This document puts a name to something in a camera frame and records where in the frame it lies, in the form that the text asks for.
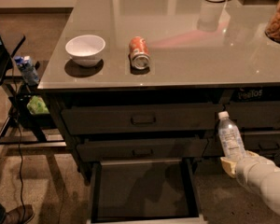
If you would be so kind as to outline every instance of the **green object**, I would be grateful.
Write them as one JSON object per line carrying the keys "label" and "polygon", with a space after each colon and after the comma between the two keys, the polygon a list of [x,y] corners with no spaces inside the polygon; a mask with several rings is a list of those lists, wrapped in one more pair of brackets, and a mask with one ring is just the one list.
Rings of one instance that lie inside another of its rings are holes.
{"label": "green object", "polygon": [[33,96],[27,105],[32,115],[49,114],[49,110],[46,107],[44,100],[40,96]]}

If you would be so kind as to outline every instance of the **kitchen counter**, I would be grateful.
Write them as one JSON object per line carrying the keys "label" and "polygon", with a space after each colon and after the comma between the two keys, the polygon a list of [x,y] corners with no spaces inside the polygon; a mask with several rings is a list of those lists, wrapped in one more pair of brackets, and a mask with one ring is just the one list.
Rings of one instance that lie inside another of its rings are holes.
{"label": "kitchen counter", "polygon": [[[40,90],[280,85],[280,44],[264,34],[275,6],[237,0],[77,0],[38,86]],[[72,63],[65,44],[99,35],[104,64]],[[140,35],[149,72],[131,72],[130,40]]]}

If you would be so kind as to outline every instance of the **water bottle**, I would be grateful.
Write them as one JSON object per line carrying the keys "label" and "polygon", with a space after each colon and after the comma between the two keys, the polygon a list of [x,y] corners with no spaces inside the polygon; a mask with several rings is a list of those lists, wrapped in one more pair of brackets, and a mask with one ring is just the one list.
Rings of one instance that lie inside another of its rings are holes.
{"label": "water bottle", "polygon": [[14,59],[25,83],[27,83],[28,86],[37,85],[39,83],[39,76],[30,56],[16,56]]}
{"label": "water bottle", "polygon": [[220,123],[218,125],[218,135],[223,147],[224,155],[231,161],[238,162],[246,157],[244,143],[236,124],[230,120],[227,111],[218,113]]}

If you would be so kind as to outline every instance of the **white bottle cap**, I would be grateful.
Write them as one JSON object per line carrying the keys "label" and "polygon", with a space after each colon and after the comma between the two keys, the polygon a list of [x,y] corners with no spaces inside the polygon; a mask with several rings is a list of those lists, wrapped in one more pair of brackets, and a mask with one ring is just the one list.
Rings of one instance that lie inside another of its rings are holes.
{"label": "white bottle cap", "polygon": [[229,116],[230,116],[230,115],[228,114],[227,111],[222,111],[222,112],[219,112],[219,113],[218,113],[218,118],[219,118],[219,119],[227,118],[227,117],[229,117]]}

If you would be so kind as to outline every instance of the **bowl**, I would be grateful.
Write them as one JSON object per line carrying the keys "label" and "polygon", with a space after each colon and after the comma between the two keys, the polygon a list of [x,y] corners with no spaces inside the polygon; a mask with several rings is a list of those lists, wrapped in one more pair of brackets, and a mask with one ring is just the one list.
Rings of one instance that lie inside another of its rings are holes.
{"label": "bowl", "polygon": [[84,67],[92,67],[102,59],[105,41],[98,35],[80,35],[66,43],[65,49],[71,59]]}

